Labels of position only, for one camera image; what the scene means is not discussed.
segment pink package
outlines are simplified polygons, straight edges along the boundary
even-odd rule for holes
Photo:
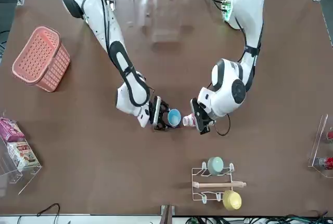
[[[17,142],[24,139],[24,134],[13,120],[0,117],[0,136],[7,142]]]

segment rolling pin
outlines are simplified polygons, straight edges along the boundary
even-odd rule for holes
[[[193,182],[192,186],[196,189],[199,188],[230,188],[230,187],[239,187],[243,188],[246,186],[246,182],[242,181],[233,181],[233,182],[225,182],[225,183],[198,183]]]

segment pink basket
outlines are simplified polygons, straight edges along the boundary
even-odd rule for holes
[[[47,27],[33,31],[12,65],[12,73],[29,85],[54,91],[69,65],[70,57],[60,34]]]

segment power cord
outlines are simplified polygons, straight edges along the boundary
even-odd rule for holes
[[[254,224],[259,220],[265,219],[265,224],[269,224],[270,222],[277,222],[278,224],[290,224],[293,220],[302,221],[307,224],[329,224],[333,221],[332,218],[325,217],[328,212],[323,213],[322,215],[318,215],[317,217],[307,218],[298,215],[286,215],[283,217],[270,217],[270,218],[263,218],[263,217],[253,217],[249,224]]]
[[[216,132],[217,132],[220,136],[222,136],[222,137],[226,136],[226,135],[229,133],[230,129],[231,129],[230,116],[229,116],[229,114],[227,114],[227,116],[228,116],[228,121],[229,121],[229,127],[228,127],[228,130],[227,130],[225,133],[221,134],[221,133],[218,131],[218,129],[217,129],[216,122],[214,123],[215,129],[216,129]]]
[[[240,26],[240,24],[239,24],[239,22],[238,22],[238,20],[237,20],[236,17],[235,17],[235,20],[236,20],[236,23],[237,23],[238,27],[240,28],[240,30],[241,30],[243,36],[244,36],[244,42],[245,42],[245,46],[246,46],[246,45],[247,45],[247,42],[246,42],[246,36],[245,36],[244,29]],[[245,50],[244,50],[243,54],[241,55],[240,59],[239,59],[237,62],[240,62],[240,61],[242,60],[244,54],[245,54]]]
[[[105,34],[105,47],[106,47],[106,50],[107,50],[107,53],[108,53],[108,56],[111,60],[111,62],[113,63],[114,66],[116,66],[116,64],[114,63],[112,57],[111,57],[111,53],[110,53],[110,50],[108,48],[109,46],[109,34],[110,34],[110,19],[109,19],[109,13],[108,13],[108,19],[106,18],[106,15],[105,15],[105,6],[104,6],[104,3],[107,4],[107,0],[100,0],[100,2],[102,3],[102,9],[103,9],[103,18],[104,18],[104,34]]]
[[[216,221],[216,224],[230,224],[229,221],[227,221],[226,219],[222,218],[222,217],[213,217],[213,219]]]
[[[0,34],[9,33],[9,30],[1,31]]]
[[[211,0],[211,1],[213,1],[215,7],[216,7],[218,10],[220,10],[220,11],[222,11],[222,12],[227,12],[227,10],[222,9],[220,6],[218,6],[218,3],[221,4],[223,0]]]
[[[206,224],[207,221],[210,224],[214,224],[209,218],[207,217],[201,218],[200,216],[192,216],[188,218],[185,224]]]
[[[60,213],[60,205],[59,203],[54,203],[52,204],[51,206],[47,207],[46,209],[40,211],[36,216],[39,217],[41,216],[44,212],[50,210],[51,208],[53,208],[54,206],[57,206],[58,207],[58,211],[57,211],[57,214],[56,214],[56,217],[54,218],[54,221],[53,221],[53,224],[56,224],[56,220],[57,220],[57,217],[59,216],[59,213]],[[20,216],[17,220],[17,224],[20,224],[20,221],[22,219],[22,216]]]

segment table surface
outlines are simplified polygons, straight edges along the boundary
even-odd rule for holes
[[[244,40],[208,0],[117,0],[129,56],[156,94],[190,113],[220,58],[238,60]],[[307,167],[320,116],[331,113],[332,48],[321,6],[312,0],[266,0],[256,76],[231,114],[226,137],[194,128],[141,128],[117,110],[121,77],[89,27],[61,0],[25,0],[16,9],[0,67],[0,105],[19,121],[42,162],[19,196],[0,199],[2,214],[34,214],[52,203],[62,213],[177,215],[315,215],[330,210],[332,181]],[[27,86],[11,65],[38,25],[56,29],[71,64],[54,93]],[[218,122],[227,128],[226,118]],[[235,165],[242,208],[193,202],[191,168],[212,156]]]

